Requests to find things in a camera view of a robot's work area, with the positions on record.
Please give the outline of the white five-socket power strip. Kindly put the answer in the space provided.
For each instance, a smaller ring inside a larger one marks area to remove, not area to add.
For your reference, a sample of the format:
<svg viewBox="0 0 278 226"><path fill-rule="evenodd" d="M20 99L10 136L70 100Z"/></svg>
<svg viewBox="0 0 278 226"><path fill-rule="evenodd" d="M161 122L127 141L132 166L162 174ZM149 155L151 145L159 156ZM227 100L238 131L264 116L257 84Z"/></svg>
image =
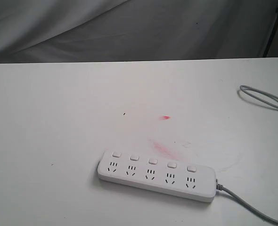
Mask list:
<svg viewBox="0 0 278 226"><path fill-rule="evenodd" d="M212 202L216 195L214 169L141 154L104 152L98 164L98 177L199 202Z"/></svg>

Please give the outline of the grey backdrop cloth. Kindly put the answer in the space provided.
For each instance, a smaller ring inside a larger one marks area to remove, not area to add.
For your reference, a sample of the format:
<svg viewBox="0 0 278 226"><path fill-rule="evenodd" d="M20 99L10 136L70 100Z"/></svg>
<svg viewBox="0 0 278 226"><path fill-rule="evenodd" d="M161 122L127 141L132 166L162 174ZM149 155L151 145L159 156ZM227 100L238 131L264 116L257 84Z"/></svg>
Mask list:
<svg viewBox="0 0 278 226"><path fill-rule="evenodd" d="M278 0L0 0L0 63L262 57Z"/></svg>

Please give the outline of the black tripod stand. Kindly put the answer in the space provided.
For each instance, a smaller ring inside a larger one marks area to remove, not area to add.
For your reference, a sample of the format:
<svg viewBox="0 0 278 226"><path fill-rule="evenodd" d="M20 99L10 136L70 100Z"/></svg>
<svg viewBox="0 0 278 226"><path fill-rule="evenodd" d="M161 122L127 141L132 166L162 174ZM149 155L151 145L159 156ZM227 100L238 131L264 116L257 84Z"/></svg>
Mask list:
<svg viewBox="0 0 278 226"><path fill-rule="evenodd" d="M277 29L278 29L278 5L275 8L274 23L273 23L273 26L270 30L270 35L267 38L266 46L265 46L264 51L262 53L262 57L267 57L268 52L269 52L269 50L271 48L271 45L273 43L274 37L276 35Z"/></svg>

